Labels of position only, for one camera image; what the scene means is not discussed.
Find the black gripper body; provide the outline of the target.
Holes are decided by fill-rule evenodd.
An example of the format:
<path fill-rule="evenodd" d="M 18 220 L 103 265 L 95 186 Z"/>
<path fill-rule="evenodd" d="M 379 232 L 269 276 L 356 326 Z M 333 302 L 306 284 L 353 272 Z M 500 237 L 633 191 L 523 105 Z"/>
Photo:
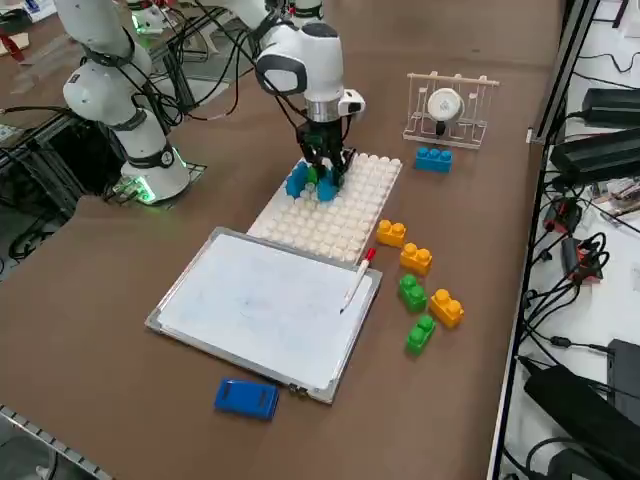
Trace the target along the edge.
<path fill-rule="evenodd" d="M 350 120 L 307 121 L 297 127 L 297 141 L 303 151 L 339 151 L 350 130 Z"/>

